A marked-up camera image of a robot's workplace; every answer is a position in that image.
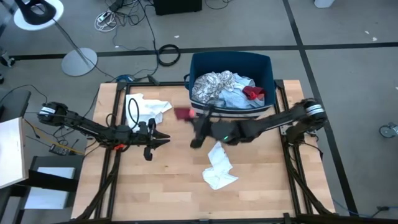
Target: blue bin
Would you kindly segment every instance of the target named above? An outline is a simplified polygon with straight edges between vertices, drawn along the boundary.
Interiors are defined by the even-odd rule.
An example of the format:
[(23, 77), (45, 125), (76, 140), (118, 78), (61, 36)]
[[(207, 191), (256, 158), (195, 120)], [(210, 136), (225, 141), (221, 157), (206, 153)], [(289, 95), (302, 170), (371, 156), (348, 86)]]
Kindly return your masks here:
[(265, 105), (253, 109), (215, 108), (213, 116), (225, 118), (256, 118), (263, 114), (275, 103), (275, 84), (272, 75), (271, 59), (268, 56), (249, 52), (205, 52), (193, 54), (189, 81), (185, 87), (189, 90), (189, 97), (193, 109), (202, 114), (206, 105), (192, 99), (192, 88), (196, 78), (209, 72), (223, 72), (229, 70), (240, 76), (252, 78), (256, 86), (266, 91)]

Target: white cable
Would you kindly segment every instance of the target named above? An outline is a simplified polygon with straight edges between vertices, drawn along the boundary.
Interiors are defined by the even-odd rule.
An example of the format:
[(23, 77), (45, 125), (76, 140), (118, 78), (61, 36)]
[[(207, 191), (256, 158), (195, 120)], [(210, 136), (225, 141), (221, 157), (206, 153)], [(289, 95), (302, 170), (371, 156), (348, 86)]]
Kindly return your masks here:
[(100, 18), (104, 12), (102, 12), (100, 15), (95, 18), (94, 21), (94, 28), (100, 32), (110, 32), (114, 30), (117, 26), (116, 20), (115, 20), (115, 14), (113, 12), (110, 12), (111, 15), (108, 18), (106, 18), (104, 21), (100, 22), (98, 21), (98, 18)]

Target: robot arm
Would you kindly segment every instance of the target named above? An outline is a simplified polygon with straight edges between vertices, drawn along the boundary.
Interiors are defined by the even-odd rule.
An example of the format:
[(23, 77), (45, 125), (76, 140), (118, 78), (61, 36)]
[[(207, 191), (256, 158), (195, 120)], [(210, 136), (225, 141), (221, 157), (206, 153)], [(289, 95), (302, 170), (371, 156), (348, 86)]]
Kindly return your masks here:
[(102, 146), (117, 145), (146, 145), (144, 157), (147, 161), (152, 160), (151, 149), (169, 142), (170, 136), (156, 130), (154, 119), (138, 124), (139, 130), (134, 133), (127, 125), (116, 127), (105, 127), (94, 121), (90, 121), (78, 113), (69, 111), (68, 107), (62, 103), (50, 102), (44, 105), (37, 115), (41, 123), (51, 126), (68, 126), (81, 133), (93, 136)]
[(192, 148), (201, 147), (207, 136), (229, 145), (251, 142), (264, 131), (297, 121), (296, 125), (286, 130), (287, 141), (294, 144), (305, 132), (322, 128), (327, 120), (325, 110), (313, 99), (302, 100), (287, 111), (262, 119), (221, 120), (214, 123), (210, 121), (211, 113), (212, 107), (208, 114), (190, 120), (195, 131)]

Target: wooden table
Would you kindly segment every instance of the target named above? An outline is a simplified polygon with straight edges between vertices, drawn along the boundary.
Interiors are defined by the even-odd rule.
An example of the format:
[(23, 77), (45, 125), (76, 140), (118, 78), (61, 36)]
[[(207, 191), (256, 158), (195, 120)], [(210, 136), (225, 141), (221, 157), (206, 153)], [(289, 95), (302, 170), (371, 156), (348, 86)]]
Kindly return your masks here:
[[(298, 80), (285, 80), (284, 85), (290, 106), (303, 99)], [(131, 93), (143, 93), (144, 99), (169, 101), (173, 107), (190, 105), (188, 91), (183, 86), (146, 86), (131, 90)], [(105, 125), (106, 115), (112, 112), (115, 92), (116, 84), (101, 84), (94, 121)], [(123, 99), (124, 95), (119, 102), (117, 121), (121, 120)], [(273, 108), (264, 116), (270, 114), (274, 114)], [(223, 146), (233, 165), (230, 174), (239, 179), (219, 190), (212, 190), (202, 177), (202, 172), (210, 167), (207, 154), (215, 144), (213, 139), (207, 138), (201, 149), (191, 149), (192, 126), (177, 121), (173, 110), (164, 113), (157, 129), (171, 135), (171, 142), (154, 151), (153, 161), (144, 159), (143, 147), (131, 146), (121, 155), (112, 220), (275, 218), (285, 212), (294, 216), (278, 129), (264, 132), (249, 144)], [(309, 136), (306, 142), (316, 145)], [(104, 152), (103, 148), (98, 149), (83, 162), (73, 218), (84, 211), (98, 189)], [(300, 153), (309, 188), (333, 212), (318, 151), (302, 145)], [(297, 188), (300, 207), (305, 211), (300, 188)], [(109, 191), (104, 196), (103, 216), (108, 198)]]

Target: white towel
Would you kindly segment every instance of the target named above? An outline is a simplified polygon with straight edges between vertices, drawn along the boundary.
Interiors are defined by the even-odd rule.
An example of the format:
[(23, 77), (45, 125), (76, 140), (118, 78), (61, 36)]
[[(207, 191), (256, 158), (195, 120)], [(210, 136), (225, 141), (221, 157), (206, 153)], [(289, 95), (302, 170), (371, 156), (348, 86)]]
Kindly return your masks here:
[(202, 175), (213, 190), (218, 190), (238, 179), (228, 174), (233, 167), (220, 142), (214, 145), (207, 156), (213, 167), (205, 169)]
[[(139, 107), (139, 120), (137, 121), (137, 106), (134, 100), (130, 103), (130, 113), (132, 118), (137, 121), (144, 121), (148, 124), (148, 120), (151, 118), (155, 119), (156, 124), (159, 124), (163, 120), (163, 113), (171, 109), (172, 105), (168, 101), (160, 100), (144, 100), (142, 93), (126, 95), (126, 118), (130, 128), (135, 125), (129, 115), (129, 101), (134, 98), (137, 101)], [(139, 126), (137, 125), (133, 131), (138, 131)]]

